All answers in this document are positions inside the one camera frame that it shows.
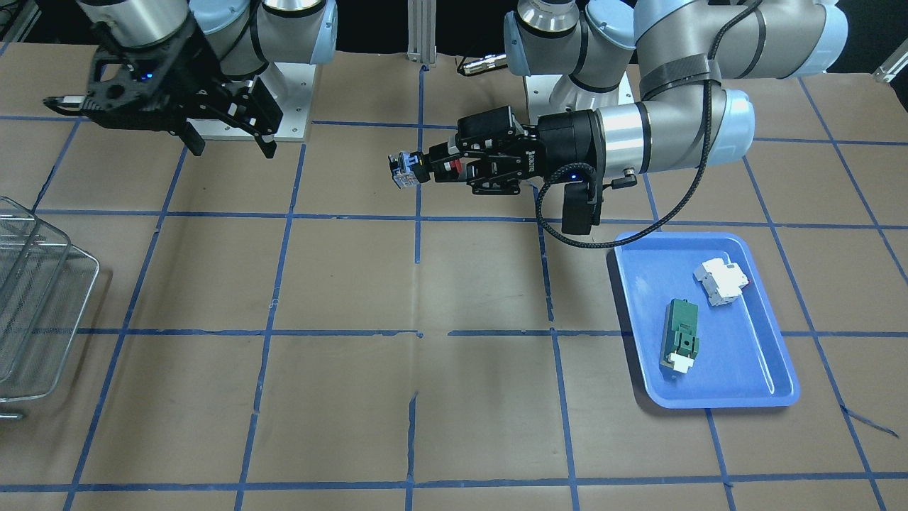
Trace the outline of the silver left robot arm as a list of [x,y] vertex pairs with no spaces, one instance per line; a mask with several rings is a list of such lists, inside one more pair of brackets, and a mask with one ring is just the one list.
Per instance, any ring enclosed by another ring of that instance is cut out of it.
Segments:
[[784,79],[827,71],[848,36],[834,1],[521,1],[504,18],[519,77],[557,75],[555,113],[523,125],[508,106],[458,121],[427,155],[399,154],[399,187],[434,179],[476,194],[516,194],[519,182],[602,183],[623,172],[741,159],[755,135],[745,93],[724,79]]

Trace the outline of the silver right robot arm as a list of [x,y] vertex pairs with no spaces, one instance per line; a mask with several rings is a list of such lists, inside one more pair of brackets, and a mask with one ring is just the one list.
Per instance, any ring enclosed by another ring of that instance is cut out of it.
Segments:
[[45,98],[98,126],[161,131],[194,155],[194,120],[237,128],[266,158],[284,109],[263,75],[279,62],[324,65],[338,37],[334,1],[81,1],[99,42],[87,93]]

